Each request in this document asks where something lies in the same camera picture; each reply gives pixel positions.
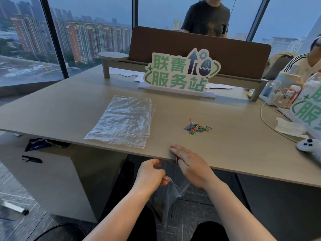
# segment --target striped sleeve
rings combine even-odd
[[[293,58],[286,66],[285,68],[283,69],[283,72],[289,72],[292,68],[292,66],[298,62],[299,60],[303,59],[303,58],[307,58],[307,55],[306,54],[302,54],[302,55],[299,55],[299,56],[296,56],[295,58]]]

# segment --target hand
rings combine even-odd
[[[155,169],[161,166],[162,161],[159,159],[151,159],[141,164],[133,189],[143,192],[149,198],[159,185],[167,185],[171,179],[165,176],[164,169]]]
[[[209,183],[218,179],[198,154],[177,144],[171,146],[171,151],[180,158],[179,167],[188,181],[195,187],[206,191]]]

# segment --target sign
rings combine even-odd
[[[210,58],[208,50],[194,48],[187,57],[153,52],[152,63],[145,68],[147,84],[202,93],[208,78],[215,76],[221,65]]]
[[[321,136],[321,86],[303,89],[290,110],[296,119]]]

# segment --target gray tile floor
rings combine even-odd
[[[0,106],[20,97],[0,98]],[[215,170],[215,173],[241,198],[238,185],[232,173],[218,170]],[[0,241],[33,241],[48,228],[66,222],[81,225],[87,233],[95,227],[93,223],[46,213],[1,162],[0,198],[30,210],[28,215],[23,216],[0,206]],[[193,186],[189,186],[186,194],[172,205],[168,219],[167,237],[169,240],[190,240],[197,225],[205,221],[221,222],[206,193]],[[163,228],[157,221],[158,240],[163,240],[163,235]],[[64,228],[50,232],[40,239],[40,241],[54,240],[73,241],[75,239],[73,238],[73,233]]]

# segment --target gray t-shirt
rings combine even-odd
[[[182,29],[193,34],[221,36],[228,32],[230,10],[222,3],[210,6],[206,1],[192,5],[185,17]]]

